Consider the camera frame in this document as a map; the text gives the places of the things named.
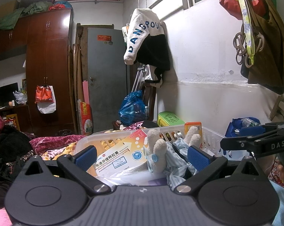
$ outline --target brown wardrobe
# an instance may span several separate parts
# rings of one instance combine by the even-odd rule
[[[27,45],[28,106],[33,132],[40,137],[75,128],[68,76],[72,24],[71,9],[59,9],[20,18],[13,30],[0,31],[0,53]],[[53,86],[56,99],[51,114],[41,114],[35,103],[36,86],[45,84]]]

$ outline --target white plush toy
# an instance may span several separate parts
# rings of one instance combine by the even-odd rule
[[[153,154],[150,155],[153,172],[160,173],[166,168],[166,151],[166,142],[163,139],[157,140],[153,148]]]
[[[199,135],[198,128],[191,127],[184,141],[190,146],[194,145],[199,147],[202,142],[202,137]],[[153,170],[155,173],[161,173],[166,168],[166,141],[160,138],[157,130],[151,129],[147,133],[147,142],[148,147],[145,149],[145,154],[151,168],[150,170]]]
[[[194,145],[196,147],[200,147],[202,143],[202,137],[199,135],[199,130],[197,127],[190,127],[188,130],[186,137],[184,138],[184,142],[189,144],[189,146]]]
[[[160,138],[157,130],[151,129],[147,133],[148,147],[145,150],[149,167],[155,173],[160,173],[166,168],[167,144]]]
[[[198,134],[198,133],[199,133],[199,131],[198,131],[197,127],[195,127],[195,126],[190,127],[190,129],[188,130],[188,132],[187,132],[187,134],[186,134],[186,136],[184,138],[184,142],[189,144],[192,136],[194,134]]]
[[[160,139],[160,134],[156,129],[150,129],[147,133],[147,143],[148,147],[146,149],[146,155],[153,154],[153,148],[157,142],[157,140]]]

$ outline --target computer monitor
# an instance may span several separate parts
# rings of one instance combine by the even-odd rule
[[[17,82],[0,87],[0,107],[8,106],[10,101],[16,100],[13,94],[15,91],[19,91]]]

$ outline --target desk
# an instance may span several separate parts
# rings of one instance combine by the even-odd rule
[[[11,114],[17,114],[21,132],[33,133],[28,105],[7,106],[0,110],[1,117]]]

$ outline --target plastic basket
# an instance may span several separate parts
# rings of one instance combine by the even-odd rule
[[[161,137],[166,140],[173,142],[177,140],[178,138],[184,138],[185,137],[185,128],[184,125],[178,125],[178,126],[168,126],[168,127],[157,127],[156,128],[158,132],[161,134]],[[143,129],[143,131],[147,134],[150,129]],[[247,151],[239,150],[239,151],[227,151],[224,152],[220,148],[220,141],[224,138],[224,136],[208,129],[205,127],[202,127],[203,130],[203,149],[208,149],[211,152],[213,152],[216,155],[223,155],[227,157],[228,160],[235,160],[240,161],[245,155],[248,155]],[[75,148],[75,154],[82,151],[89,145],[94,145],[97,149],[97,156],[101,155],[103,152],[106,151],[104,146],[102,145],[103,142],[105,142],[108,147],[112,147],[113,145],[118,143],[118,140],[122,140],[135,132],[135,130],[132,131],[120,131],[120,132],[114,132],[114,133],[101,133],[101,134],[93,134],[87,137],[84,137],[83,139],[79,140],[76,148]]]

